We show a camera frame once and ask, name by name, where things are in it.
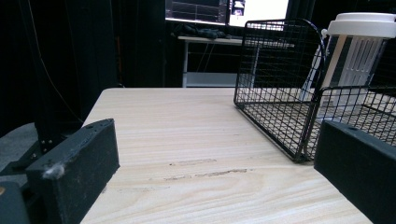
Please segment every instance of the wire mesh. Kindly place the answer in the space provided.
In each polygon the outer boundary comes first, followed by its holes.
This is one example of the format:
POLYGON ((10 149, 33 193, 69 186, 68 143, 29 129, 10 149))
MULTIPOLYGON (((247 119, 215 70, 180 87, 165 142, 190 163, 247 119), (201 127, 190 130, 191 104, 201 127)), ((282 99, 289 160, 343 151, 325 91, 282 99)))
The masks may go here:
POLYGON ((294 161, 315 158, 324 119, 395 145, 395 88, 327 87, 324 44, 305 20, 248 21, 234 103, 294 161))

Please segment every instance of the metal basket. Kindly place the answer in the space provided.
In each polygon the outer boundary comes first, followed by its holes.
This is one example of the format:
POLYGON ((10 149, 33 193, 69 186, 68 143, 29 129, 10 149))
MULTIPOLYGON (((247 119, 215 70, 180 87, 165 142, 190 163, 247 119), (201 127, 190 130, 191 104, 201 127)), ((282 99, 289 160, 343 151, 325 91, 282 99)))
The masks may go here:
POLYGON ((294 161, 315 158, 324 119, 350 124, 394 146, 395 88, 321 88, 324 50, 320 32, 309 21, 248 21, 234 103, 294 161), (354 96, 347 105, 339 104, 341 97, 354 96))

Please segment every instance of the monitor screen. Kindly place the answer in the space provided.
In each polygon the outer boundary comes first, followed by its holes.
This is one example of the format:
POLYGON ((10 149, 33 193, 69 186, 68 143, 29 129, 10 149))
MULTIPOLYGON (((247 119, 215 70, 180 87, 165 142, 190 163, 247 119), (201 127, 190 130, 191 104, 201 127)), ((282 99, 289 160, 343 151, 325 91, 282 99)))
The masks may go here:
POLYGON ((229 0, 165 0, 168 21, 225 25, 229 0))
POLYGON ((230 0, 230 26, 244 27, 247 21, 285 19, 289 0, 230 0))

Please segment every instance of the white lid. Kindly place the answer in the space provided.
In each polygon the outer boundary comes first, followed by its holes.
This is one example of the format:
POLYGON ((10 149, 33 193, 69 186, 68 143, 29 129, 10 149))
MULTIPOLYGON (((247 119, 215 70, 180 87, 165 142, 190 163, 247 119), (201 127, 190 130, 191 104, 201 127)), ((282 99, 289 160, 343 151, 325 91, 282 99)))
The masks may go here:
POLYGON ((342 13, 331 21, 328 35, 396 37, 396 15, 387 13, 342 13))

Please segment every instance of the wood grain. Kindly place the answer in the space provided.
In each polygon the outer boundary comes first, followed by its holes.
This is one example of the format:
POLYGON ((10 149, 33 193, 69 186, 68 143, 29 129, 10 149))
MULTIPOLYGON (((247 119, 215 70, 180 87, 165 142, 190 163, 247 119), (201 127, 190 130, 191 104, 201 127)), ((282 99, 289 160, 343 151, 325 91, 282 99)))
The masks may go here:
POLYGON ((370 223, 312 165, 293 163, 233 89, 110 89, 120 169, 83 223, 370 223))

